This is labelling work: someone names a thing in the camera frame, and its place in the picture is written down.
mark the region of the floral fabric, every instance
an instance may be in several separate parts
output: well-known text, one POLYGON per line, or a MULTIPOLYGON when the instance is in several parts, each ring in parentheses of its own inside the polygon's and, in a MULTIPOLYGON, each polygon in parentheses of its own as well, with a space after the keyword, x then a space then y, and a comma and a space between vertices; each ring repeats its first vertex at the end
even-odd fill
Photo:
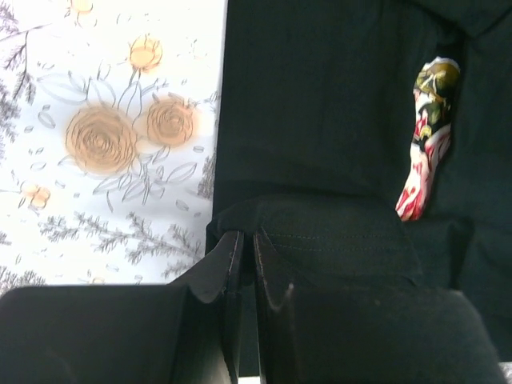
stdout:
POLYGON ((410 173, 396 211, 403 221, 421 217, 439 162, 450 147, 451 108, 460 76, 447 58, 427 63, 414 84, 416 126, 410 146, 410 173))
POLYGON ((0 294, 165 283, 211 217, 226 0, 0 0, 0 294))

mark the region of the floral tablecloth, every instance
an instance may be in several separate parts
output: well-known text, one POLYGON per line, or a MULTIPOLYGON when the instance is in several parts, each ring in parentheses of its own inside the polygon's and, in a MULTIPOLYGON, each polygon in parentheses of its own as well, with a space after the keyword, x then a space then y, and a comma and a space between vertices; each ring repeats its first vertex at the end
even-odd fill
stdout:
POLYGON ((204 252, 226 0, 0 0, 0 294, 204 252))

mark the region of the stitching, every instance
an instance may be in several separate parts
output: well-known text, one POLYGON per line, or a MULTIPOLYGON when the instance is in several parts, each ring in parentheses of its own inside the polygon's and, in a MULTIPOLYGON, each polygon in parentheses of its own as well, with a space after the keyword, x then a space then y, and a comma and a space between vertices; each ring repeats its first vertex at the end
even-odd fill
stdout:
POLYGON ((369 247, 353 247, 353 248, 328 248, 328 249, 318 249, 318 248, 301 248, 300 246, 285 246, 284 244, 273 244, 274 246, 279 246, 281 248, 290 248, 291 250, 304 250, 308 252, 333 252, 333 251, 350 251, 350 250, 408 250, 409 247, 387 247, 387 246, 369 246, 369 247))
MULTIPOLYGON (((309 240, 319 240, 321 238, 332 238, 331 236, 300 236, 297 234, 268 234, 269 236, 275 236, 276 238, 304 238, 309 240)), ((336 238, 404 238, 403 236, 389 236, 385 234, 352 234, 346 236, 336 236, 336 238)))

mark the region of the white tablecloth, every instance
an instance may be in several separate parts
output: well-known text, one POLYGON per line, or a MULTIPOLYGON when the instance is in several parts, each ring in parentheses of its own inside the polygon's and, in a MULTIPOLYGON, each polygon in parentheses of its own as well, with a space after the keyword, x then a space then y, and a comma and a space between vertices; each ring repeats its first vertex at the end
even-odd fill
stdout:
POLYGON ((226 0, 0 0, 0 294, 170 282, 211 217, 226 0))

